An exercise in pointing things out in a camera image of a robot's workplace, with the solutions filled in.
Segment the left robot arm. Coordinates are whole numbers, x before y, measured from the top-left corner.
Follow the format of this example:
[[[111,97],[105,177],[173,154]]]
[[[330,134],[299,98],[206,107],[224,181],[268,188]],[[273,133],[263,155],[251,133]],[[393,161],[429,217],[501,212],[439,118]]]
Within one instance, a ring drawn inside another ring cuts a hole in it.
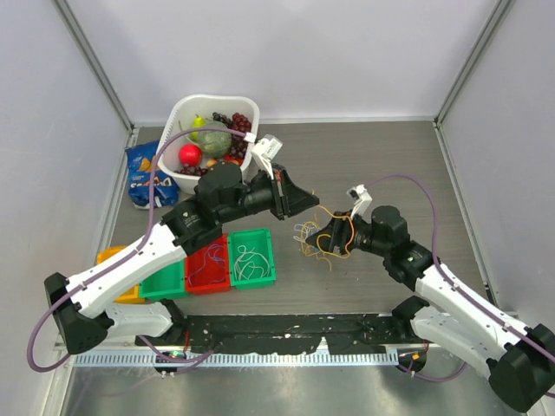
[[[225,223],[261,211],[284,220],[318,203],[318,197],[296,186],[280,165],[258,172],[248,183],[234,164],[213,166],[200,178],[194,194],[150,225],[143,238],[89,270],[71,277],[55,273],[45,280],[69,354],[85,353],[116,337],[142,335],[167,346],[178,344],[186,319],[173,301],[116,305],[115,299],[214,243],[222,237]]]

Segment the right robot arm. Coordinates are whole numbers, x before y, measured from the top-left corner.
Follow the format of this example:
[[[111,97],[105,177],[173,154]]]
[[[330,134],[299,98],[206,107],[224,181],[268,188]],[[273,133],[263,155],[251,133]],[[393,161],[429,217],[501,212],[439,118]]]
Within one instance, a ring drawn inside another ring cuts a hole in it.
[[[543,324],[528,326],[471,290],[411,239],[393,206],[375,208],[369,222],[337,214],[305,241],[322,252],[381,257],[388,275],[413,292],[392,312],[395,338],[418,337],[446,349],[484,376],[513,410],[528,412],[554,387],[554,333]]]

